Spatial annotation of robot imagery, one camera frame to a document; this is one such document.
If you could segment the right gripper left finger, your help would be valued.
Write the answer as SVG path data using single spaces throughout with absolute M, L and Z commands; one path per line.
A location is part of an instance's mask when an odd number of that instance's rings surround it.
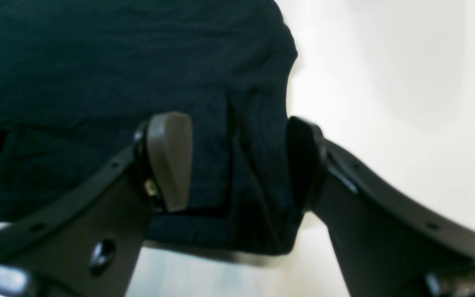
M 81 186 L 0 229 L 0 297 L 123 297 L 153 214 L 186 209 L 192 161 L 189 115 L 142 122 Z

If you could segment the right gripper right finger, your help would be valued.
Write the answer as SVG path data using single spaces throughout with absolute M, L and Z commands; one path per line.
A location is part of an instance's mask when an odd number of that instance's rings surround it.
M 475 297 L 475 231 L 417 203 L 301 117 L 287 123 L 293 197 L 327 227 L 352 297 Z

